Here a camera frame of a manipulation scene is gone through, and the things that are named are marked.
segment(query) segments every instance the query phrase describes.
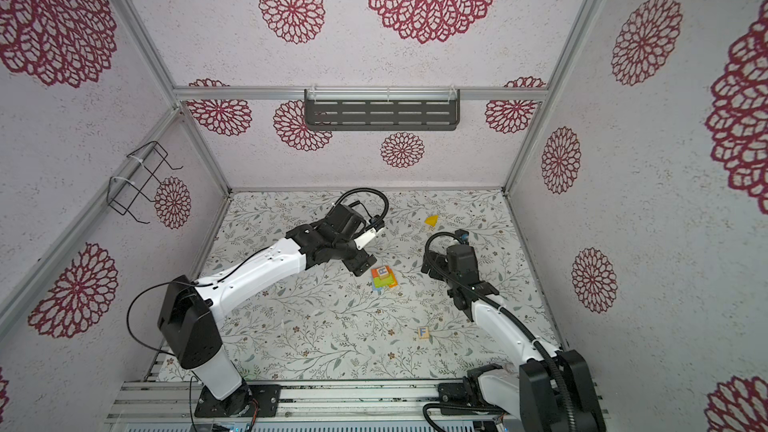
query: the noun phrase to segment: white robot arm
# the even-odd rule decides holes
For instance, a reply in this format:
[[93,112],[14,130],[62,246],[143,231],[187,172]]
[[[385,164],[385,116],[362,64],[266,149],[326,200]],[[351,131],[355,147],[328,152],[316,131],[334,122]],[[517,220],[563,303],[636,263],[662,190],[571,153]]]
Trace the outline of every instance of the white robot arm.
[[[437,254],[429,245],[440,236],[451,237],[458,244],[448,247],[445,255]],[[480,280],[468,232],[432,235],[425,245],[422,273],[445,281],[456,308],[488,332],[518,367],[514,374],[489,364],[469,370],[459,388],[456,384],[440,384],[438,395],[442,402],[424,406],[425,418],[433,428],[442,432],[429,418],[428,409],[439,408],[450,414],[455,410],[487,412],[496,406],[505,412],[504,427],[508,432],[605,431],[586,361],[575,350],[563,351],[529,331],[498,290]]]
[[[366,219],[344,200],[369,192],[384,202],[380,215]],[[189,281],[177,277],[168,284],[158,327],[179,365],[193,370],[220,401],[225,416],[247,411],[250,389],[222,346],[218,327],[225,316],[256,293],[294,273],[330,260],[341,260],[356,276],[376,263],[365,246],[384,228],[389,202],[378,190],[356,188],[345,192],[324,218],[293,228],[273,245],[251,254],[245,261],[213,275]]]

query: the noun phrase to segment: black corrugated cable sleeve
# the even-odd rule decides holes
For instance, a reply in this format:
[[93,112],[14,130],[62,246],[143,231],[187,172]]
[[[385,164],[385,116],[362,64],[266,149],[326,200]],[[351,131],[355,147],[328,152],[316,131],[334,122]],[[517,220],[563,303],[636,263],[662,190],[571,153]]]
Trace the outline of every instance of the black corrugated cable sleeve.
[[536,350],[538,350],[544,358],[547,368],[552,373],[552,377],[554,377],[554,382],[558,385],[558,390],[560,390],[560,395],[563,398],[565,414],[568,416],[568,432],[578,432],[578,427],[576,427],[576,416],[574,415],[574,403],[573,400],[571,400],[571,393],[568,392],[568,387],[565,385],[565,379],[563,379],[563,374],[560,372],[560,368],[554,360],[549,357],[549,352],[547,352],[539,341],[534,341],[533,346],[536,347]]
[[381,215],[379,216],[379,220],[376,222],[376,225],[381,226],[384,224],[384,217],[386,216],[386,213],[389,211],[389,199],[387,199],[386,195],[384,195],[382,192],[378,191],[376,188],[369,188],[369,187],[359,187],[359,188],[352,188],[351,190],[348,190],[341,194],[341,196],[334,202],[333,206],[337,206],[338,204],[342,203],[344,199],[349,197],[350,195],[358,194],[360,192],[368,192],[370,194],[378,195],[379,198],[382,199],[382,202],[384,202],[384,210],[382,211]]
[[429,409],[451,409],[451,410],[466,410],[467,412],[488,412],[489,414],[504,414],[504,409],[498,407],[468,407],[464,405],[453,404],[438,404],[437,402],[431,402],[424,404],[422,407],[422,414],[424,414],[424,420],[432,426],[437,432],[446,432],[442,427],[437,425],[432,418],[429,417],[427,412]]

